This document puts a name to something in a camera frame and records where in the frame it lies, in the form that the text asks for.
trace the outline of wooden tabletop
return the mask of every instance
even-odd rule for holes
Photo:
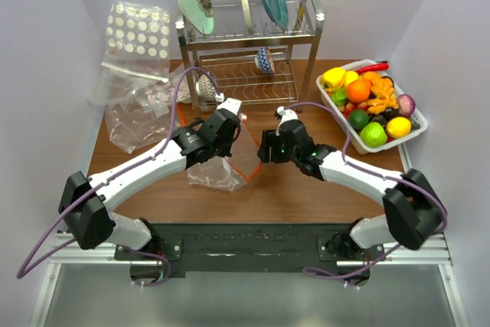
[[[315,78],[331,67],[350,60],[317,60],[309,86],[308,101],[320,102]],[[307,60],[294,60],[295,79],[302,81]],[[273,113],[277,104],[244,105],[250,132],[260,142],[263,129],[275,129],[278,121]],[[193,114],[183,106],[186,120]],[[300,114],[315,143],[341,149],[345,134],[324,110],[307,107]],[[102,172],[143,153],[149,147],[127,155],[109,141],[105,122],[100,127],[89,173]],[[352,145],[348,155],[372,165],[402,171],[397,148],[376,154],[359,155]],[[177,223],[338,223],[358,217],[372,217],[383,208],[346,187],[319,181],[303,175],[294,164],[262,165],[248,185],[227,192],[189,185],[186,172],[157,181],[121,204],[117,213],[127,217],[144,217],[150,222]]]

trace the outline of white polka dot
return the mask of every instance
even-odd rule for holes
[[[139,17],[142,19],[148,17],[148,14],[149,14],[148,9],[142,9],[141,11],[139,11]]]
[[[136,10],[133,7],[129,7],[126,10],[126,13],[128,14],[129,17],[134,17],[136,15]]]

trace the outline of plastic basket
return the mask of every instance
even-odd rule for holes
[[[375,61],[369,60],[369,59],[364,59],[361,61],[355,61],[354,63],[346,64],[344,65],[343,69],[345,70],[358,70],[361,69],[362,67],[366,67],[368,65],[376,64]],[[381,76],[387,76],[388,74],[380,71],[377,72]],[[325,90],[322,87],[322,76],[318,76],[316,79],[316,86],[320,90],[320,93],[322,94],[322,102],[325,106],[331,107],[335,113],[338,115],[339,119],[343,122],[345,126],[349,129],[349,132],[351,133],[351,143],[357,149],[357,151],[365,155],[366,153],[375,153],[379,151],[384,151],[385,149],[391,149],[392,147],[398,146],[414,137],[417,137],[419,134],[422,134],[427,130],[427,127],[429,126],[427,124],[426,118],[422,115],[422,113],[416,108],[413,114],[411,115],[411,119],[415,121],[416,123],[420,124],[420,129],[414,130],[410,133],[408,133],[406,136],[399,138],[399,139],[394,139],[393,141],[386,143],[382,146],[376,147],[376,148],[371,148],[365,145],[365,143],[362,141],[361,137],[358,135],[358,133],[351,127],[349,122],[346,120],[344,115],[341,113],[341,111],[338,109],[338,107],[334,104],[330,96],[325,92]],[[403,91],[398,87],[397,84],[394,85],[395,87],[395,94],[401,95],[403,94]]]

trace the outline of red onion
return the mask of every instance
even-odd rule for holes
[[[398,110],[400,116],[408,118],[415,111],[415,100],[411,95],[399,95],[399,97],[397,97],[397,103],[400,107]]]

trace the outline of brown wood surface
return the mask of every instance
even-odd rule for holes
[[[313,68],[308,101],[320,102],[315,78],[325,70],[346,64],[349,60],[317,60]],[[294,60],[295,79],[300,87],[307,60]],[[245,105],[248,126],[260,141],[263,129],[274,129],[273,113],[277,104]],[[188,123],[193,120],[190,105],[183,106]],[[316,143],[340,149],[345,134],[324,110],[307,107],[300,115]],[[89,173],[102,172],[139,155],[147,148],[127,155],[110,141],[103,123],[93,153]],[[348,155],[372,165],[402,170],[397,148],[370,155],[359,155],[352,145]],[[256,223],[256,222],[350,222],[358,217],[371,217],[383,212],[371,199],[343,186],[318,181],[303,175],[292,163],[263,165],[255,179],[233,191],[217,191],[189,185],[187,174],[157,181],[132,196],[117,209],[121,215],[144,217],[150,222],[188,223]]]

